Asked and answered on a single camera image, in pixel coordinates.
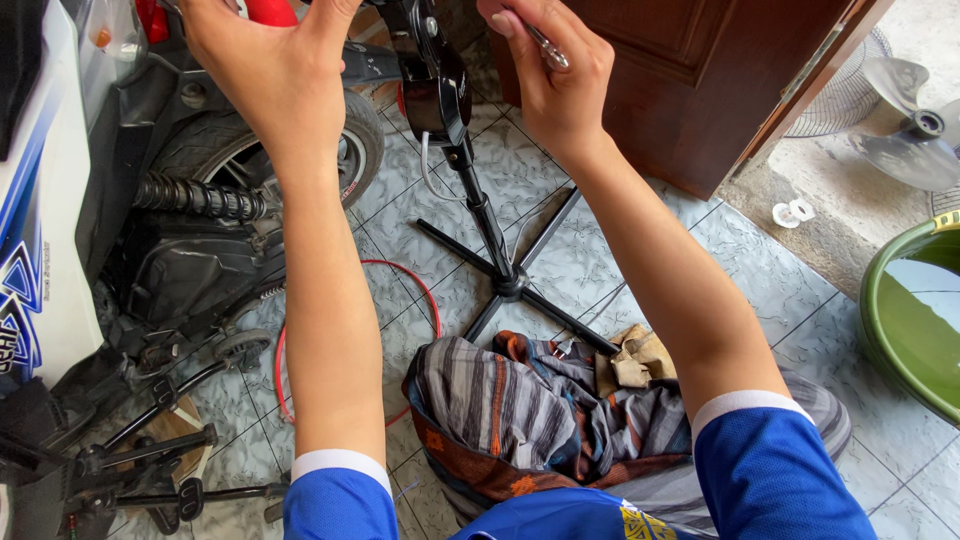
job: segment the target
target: hand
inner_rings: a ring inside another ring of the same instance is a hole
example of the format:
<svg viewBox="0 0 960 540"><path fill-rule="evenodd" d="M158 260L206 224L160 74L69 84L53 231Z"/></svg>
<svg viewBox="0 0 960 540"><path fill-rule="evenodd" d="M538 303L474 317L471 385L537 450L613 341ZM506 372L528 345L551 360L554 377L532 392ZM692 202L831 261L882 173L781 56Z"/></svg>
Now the hand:
<svg viewBox="0 0 960 540"><path fill-rule="evenodd" d="M610 44L559 0L478 0L477 10L510 42L523 122L533 138L561 162L588 157L607 139L601 116L613 66ZM544 69L542 49L524 20L560 48L567 69Z"/></svg>
<svg viewBox="0 0 960 540"><path fill-rule="evenodd" d="M279 28L224 0L180 0L190 51L260 138L282 184L323 177L336 188L341 57L359 4L316 0L298 26Z"/></svg>

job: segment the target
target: red handle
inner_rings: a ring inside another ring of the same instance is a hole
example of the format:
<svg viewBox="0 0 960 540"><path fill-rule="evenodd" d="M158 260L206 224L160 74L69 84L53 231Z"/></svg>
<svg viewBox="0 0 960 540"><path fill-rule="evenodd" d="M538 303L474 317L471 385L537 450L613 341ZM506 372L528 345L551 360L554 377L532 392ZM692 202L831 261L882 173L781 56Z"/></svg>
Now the red handle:
<svg viewBox="0 0 960 540"><path fill-rule="evenodd" d="M247 15L267 26L297 26L297 14L287 0L247 0Z"/></svg>

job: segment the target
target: fingernail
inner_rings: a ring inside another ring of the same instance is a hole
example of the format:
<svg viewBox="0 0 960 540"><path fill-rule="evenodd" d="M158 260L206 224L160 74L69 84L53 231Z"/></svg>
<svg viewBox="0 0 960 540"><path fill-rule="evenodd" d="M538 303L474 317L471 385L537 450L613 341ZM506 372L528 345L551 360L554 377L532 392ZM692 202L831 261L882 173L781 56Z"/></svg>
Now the fingernail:
<svg viewBox="0 0 960 540"><path fill-rule="evenodd" d="M514 26L510 24L510 20L501 15L500 13L494 13L490 17L491 27L496 30L498 33L502 34L506 39L510 39L514 36Z"/></svg>

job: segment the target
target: coil spring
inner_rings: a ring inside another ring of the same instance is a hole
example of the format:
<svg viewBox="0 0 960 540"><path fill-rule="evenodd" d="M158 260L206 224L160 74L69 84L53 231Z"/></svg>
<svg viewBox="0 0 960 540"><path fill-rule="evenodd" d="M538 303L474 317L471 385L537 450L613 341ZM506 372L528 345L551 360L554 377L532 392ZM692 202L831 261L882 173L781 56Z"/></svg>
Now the coil spring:
<svg viewBox="0 0 960 540"><path fill-rule="evenodd" d="M277 285L276 287L274 287L274 288L272 288L272 289L267 289L267 290L261 292L261 293L260 293L260 300L267 300L267 299L270 298L271 296L276 296L276 295L280 294L281 292L283 292L283 291L285 291L285 290L287 290L287 282L283 282L283 284Z"/></svg>
<svg viewBox="0 0 960 540"><path fill-rule="evenodd" d="M174 179L156 171L147 173L136 187L133 207L244 220L267 213L263 196L245 187Z"/></svg>

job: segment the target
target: motorcycle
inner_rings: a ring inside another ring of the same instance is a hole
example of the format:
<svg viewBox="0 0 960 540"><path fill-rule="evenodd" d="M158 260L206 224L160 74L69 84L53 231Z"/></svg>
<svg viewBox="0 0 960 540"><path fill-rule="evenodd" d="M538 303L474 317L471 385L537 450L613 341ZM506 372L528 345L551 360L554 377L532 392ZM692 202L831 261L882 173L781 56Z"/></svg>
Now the motorcycle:
<svg viewBox="0 0 960 540"><path fill-rule="evenodd" d="M175 4L7 3L0 526L29 523L33 538L102 537L124 496L149 492L167 500L126 503L150 508L171 533L199 515L203 500L191 506L190 494L204 492L189 480L173 490L170 475L179 456L211 448L216 429L139 437L116 451L179 396L252 367L270 344L266 332L234 325L285 287L282 193L256 135L187 49ZM398 80L401 69L393 51L365 43L346 41L343 59L346 209L373 182L384 148L376 111L348 88ZM211 366L180 385L164 375L211 337L222 339ZM153 407L103 445L60 455L144 384Z"/></svg>

